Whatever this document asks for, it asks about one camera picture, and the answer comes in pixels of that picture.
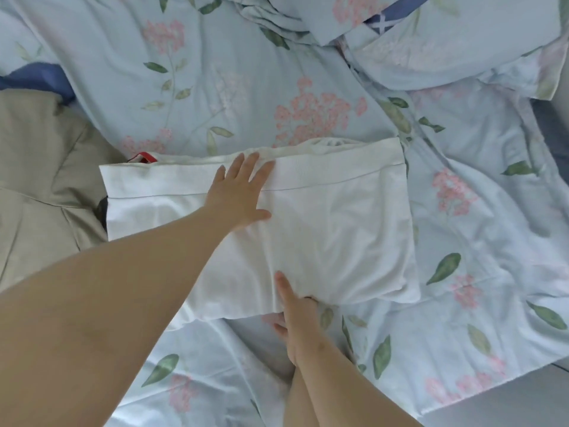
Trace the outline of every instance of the white fabric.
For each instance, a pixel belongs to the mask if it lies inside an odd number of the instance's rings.
[[[287,270],[298,295],[331,305],[379,297],[418,299],[406,166],[398,138],[341,146],[310,142],[260,152],[260,164],[277,159],[259,199],[259,207],[271,210],[273,218],[224,239],[172,327],[194,319],[282,311],[272,284],[280,269]],[[153,164],[101,167],[109,194],[110,240],[200,208],[219,163],[229,163],[235,155],[164,157],[166,163],[157,158]]]

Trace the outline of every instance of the hand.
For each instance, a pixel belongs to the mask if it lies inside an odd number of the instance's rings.
[[[298,298],[280,271],[275,274],[275,283],[284,304],[286,328],[277,323],[273,324],[273,328],[286,343],[288,358],[297,366],[302,351],[316,348],[327,339],[318,322],[318,304],[312,298]]]
[[[204,207],[226,210],[231,217],[231,230],[245,228],[251,223],[271,218],[266,209],[257,209],[261,188],[275,167],[275,162],[267,162],[257,171],[251,181],[251,174],[259,160],[254,152],[247,158],[239,154],[231,164],[227,174],[221,166],[213,179]]]

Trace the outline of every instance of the leg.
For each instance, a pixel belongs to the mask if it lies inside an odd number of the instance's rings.
[[[299,368],[294,373],[293,386],[290,388],[284,410],[283,427],[320,426]]]

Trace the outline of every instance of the left hand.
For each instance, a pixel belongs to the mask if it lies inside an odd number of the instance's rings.
[[[252,223],[271,218],[266,209],[257,209],[261,188],[265,185],[268,176],[275,166],[274,160],[265,163],[251,178],[255,164],[259,160],[259,153],[254,152],[247,158],[239,154],[227,173],[225,166],[221,166],[213,179],[204,207],[214,207],[227,210],[231,217],[231,230],[245,228]]]

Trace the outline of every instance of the forearm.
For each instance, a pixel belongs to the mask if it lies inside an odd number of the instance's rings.
[[[303,346],[298,368],[320,427],[421,425],[363,377],[326,337]]]
[[[202,208],[68,258],[2,294],[6,424],[100,427],[231,230],[226,215]]]

